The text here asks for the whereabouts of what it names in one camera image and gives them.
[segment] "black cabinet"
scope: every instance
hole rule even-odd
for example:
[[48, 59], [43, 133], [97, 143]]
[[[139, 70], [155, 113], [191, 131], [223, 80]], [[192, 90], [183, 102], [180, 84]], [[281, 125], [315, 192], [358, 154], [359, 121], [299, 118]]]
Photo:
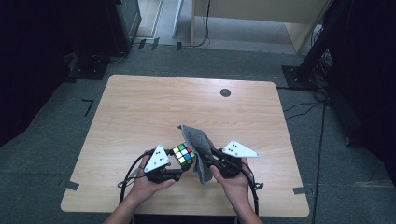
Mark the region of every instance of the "black cabinet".
[[69, 74], [37, 13], [23, 1], [0, 2], [0, 146], [27, 128]]

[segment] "gray cloth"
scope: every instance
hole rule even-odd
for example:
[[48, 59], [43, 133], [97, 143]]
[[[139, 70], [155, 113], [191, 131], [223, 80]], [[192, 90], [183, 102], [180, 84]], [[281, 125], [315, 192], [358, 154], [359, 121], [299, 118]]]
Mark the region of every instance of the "gray cloth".
[[186, 144], [197, 154], [193, 172], [198, 173], [201, 184], [205, 185], [213, 177], [205, 156], [208, 155], [213, 158], [211, 149], [215, 149], [215, 146], [206, 136], [206, 133], [201, 130], [186, 125], [180, 125], [178, 128], [181, 129]]

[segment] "person's left hand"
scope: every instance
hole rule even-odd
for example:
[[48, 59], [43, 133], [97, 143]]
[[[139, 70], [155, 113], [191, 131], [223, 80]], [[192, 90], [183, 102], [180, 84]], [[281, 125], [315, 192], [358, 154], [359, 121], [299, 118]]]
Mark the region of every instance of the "person's left hand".
[[[143, 176], [145, 173], [143, 172], [143, 167], [145, 167], [147, 160], [149, 159], [149, 155], [143, 157], [142, 161], [139, 165], [139, 172], [136, 176]], [[128, 193], [126, 198], [133, 198], [136, 203], [141, 204], [148, 198], [150, 198], [155, 192], [160, 189], [167, 189], [174, 185], [176, 181], [174, 179], [166, 180], [161, 184], [156, 184], [149, 181], [145, 176], [137, 178], [134, 181], [134, 185], [132, 186], [131, 191]]]

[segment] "tape marker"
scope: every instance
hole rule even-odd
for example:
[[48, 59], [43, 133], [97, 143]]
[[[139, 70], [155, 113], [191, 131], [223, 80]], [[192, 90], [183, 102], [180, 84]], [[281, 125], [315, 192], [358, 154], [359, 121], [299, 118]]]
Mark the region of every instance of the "tape marker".
[[70, 180], [61, 180], [61, 183], [59, 183], [61, 187], [65, 187], [67, 189], [72, 189], [72, 190], [78, 190], [79, 184], [72, 182]]
[[305, 187], [299, 187], [293, 189], [294, 194], [307, 194]]
[[177, 51], [181, 50], [181, 42], [177, 42], [176, 50], [177, 50]]
[[157, 38], [154, 39], [154, 43], [152, 43], [151, 50], [157, 49], [157, 47], [158, 47], [158, 42], [159, 42], [159, 41], [160, 41], [160, 38], [159, 38], [159, 37], [157, 37]]
[[146, 44], [146, 39], [142, 39], [139, 43], [139, 49], [142, 49], [143, 47], [145, 47]]

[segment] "rubik's cube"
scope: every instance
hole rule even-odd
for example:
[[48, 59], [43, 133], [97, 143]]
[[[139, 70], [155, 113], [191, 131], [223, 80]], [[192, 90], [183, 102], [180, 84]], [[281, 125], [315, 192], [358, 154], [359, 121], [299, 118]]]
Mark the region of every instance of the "rubik's cube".
[[180, 163], [181, 169], [183, 171], [189, 170], [195, 157], [195, 154], [191, 148], [185, 144], [180, 144], [177, 147], [174, 147], [172, 151], [175, 158]]

